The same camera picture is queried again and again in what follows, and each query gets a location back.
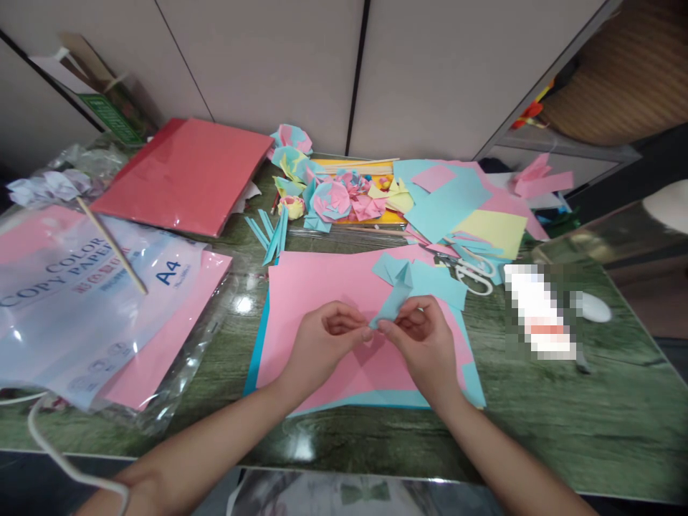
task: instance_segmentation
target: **white cable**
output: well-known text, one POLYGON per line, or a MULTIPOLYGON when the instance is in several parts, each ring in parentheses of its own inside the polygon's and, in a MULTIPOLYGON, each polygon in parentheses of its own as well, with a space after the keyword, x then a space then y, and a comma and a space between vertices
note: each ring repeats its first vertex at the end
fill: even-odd
POLYGON ((22 396, 21 398, 14 398, 11 400, 2 400, 2 401, 0 401, 0 406, 14 405, 15 403, 24 403, 25 401, 31 401, 32 399, 42 398, 44 394, 47 394, 47 392, 44 391, 44 392, 41 392, 38 394, 32 394, 30 396, 22 396))
POLYGON ((50 458, 55 461, 55 464, 57 464, 59 468, 63 472, 65 472, 71 479, 75 480, 76 482, 79 482, 80 484, 92 485, 95 487, 99 487, 100 489, 107 489, 108 491, 113 491, 120 495, 122 497, 122 505, 120 507, 118 516, 124 516, 125 512, 127 512, 127 507, 129 506, 128 487, 126 487, 124 484, 120 484, 119 482, 113 482, 112 480, 93 477, 91 475, 82 473, 77 468, 75 468, 74 465, 71 462, 69 462, 64 455, 62 455, 56 448, 54 448, 39 432, 38 428, 36 427, 36 414, 38 414, 38 410, 40 410, 40 407, 42 406, 43 399, 44 398, 39 399, 34 404, 34 406, 31 407, 31 411, 29 412, 28 424, 29 433, 31 434, 31 437, 34 438, 36 444, 38 444, 43 449, 43 451, 46 452, 50 456, 50 458))

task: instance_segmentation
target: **table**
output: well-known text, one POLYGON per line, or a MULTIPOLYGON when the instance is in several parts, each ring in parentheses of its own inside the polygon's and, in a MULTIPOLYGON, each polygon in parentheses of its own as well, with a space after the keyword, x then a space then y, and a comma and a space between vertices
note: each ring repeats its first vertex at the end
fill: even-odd
MULTIPOLYGON (((260 207, 269 210, 277 172, 269 163, 259 170, 256 182, 264 194, 249 202, 249 215, 256 216, 260 207)), ((261 277, 264 251, 242 218, 233 215, 221 238, 206 239, 220 252, 230 248, 246 258, 233 265, 240 296, 226 308, 224 325, 166 435, 142 436, 69 408, 38 419, 60 450, 139 457, 241 397, 268 286, 261 277)), ((367 249, 288 236, 287 250, 367 249)), ((580 493, 678 502, 688 471, 688 389, 601 267, 585 264, 578 280, 579 290, 605 300, 614 313, 607 324, 578 324, 590 376, 571 362, 510 360, 503 287, 489 297, 468 296, 464 318, 487 414, 580 493)), ((29 404, 0 408, 0 449, 37 449, 27 432, 28 411, 29 404)), ((241 464, 480 482, 442 422, 427 410, 347 406, 288 419, 241 464)))

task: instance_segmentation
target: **cabinet door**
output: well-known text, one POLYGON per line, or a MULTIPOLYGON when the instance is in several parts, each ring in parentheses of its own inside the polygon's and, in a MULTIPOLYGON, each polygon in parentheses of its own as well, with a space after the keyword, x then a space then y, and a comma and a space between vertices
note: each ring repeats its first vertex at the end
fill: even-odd
POLYGON ((0 163, 28 176, 73 143, 100 132, 4 42, 0 42, 0 163))
POLYGON ((158 0, 216 122, 346 143, 363 0, 158 0))
POLYGON ((153 0, 3 0, 0 27, 29 56, 59 49, 58 32, 77 32, 158 124, 210 114, 153 0))
POLYGON ((603 0, 373 0, 350 152, 472 159, 603 0))

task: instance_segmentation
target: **pink origami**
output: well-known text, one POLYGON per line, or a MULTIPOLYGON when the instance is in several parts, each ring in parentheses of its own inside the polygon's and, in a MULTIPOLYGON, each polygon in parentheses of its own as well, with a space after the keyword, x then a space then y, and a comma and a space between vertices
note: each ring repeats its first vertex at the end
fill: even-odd
POLYGON ((547 176, 552 167, 547 165, 549 153, 540 154, 530 165, 514 177, 514 192, 524 199, 573 188, 573 172, 547 176))
POLYGON ((355 214, 355 218, 352 219, 349 214, 349 219, 358 219, 359 221, 377 219, 385 212, 386 204, 387 199, 373 199, 368 196, 357 196, 351 201, 352 213, 355 214))

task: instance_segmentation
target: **computer mouse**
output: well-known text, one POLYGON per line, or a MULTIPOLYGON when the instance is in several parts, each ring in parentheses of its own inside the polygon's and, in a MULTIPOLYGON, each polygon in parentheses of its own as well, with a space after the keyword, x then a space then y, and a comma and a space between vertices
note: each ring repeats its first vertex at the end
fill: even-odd
POLYGON ((611 320, 611 308, 599 297, 587 292, 576 293, 575 307, 578 314, 594 323, 607 323, 611 320))

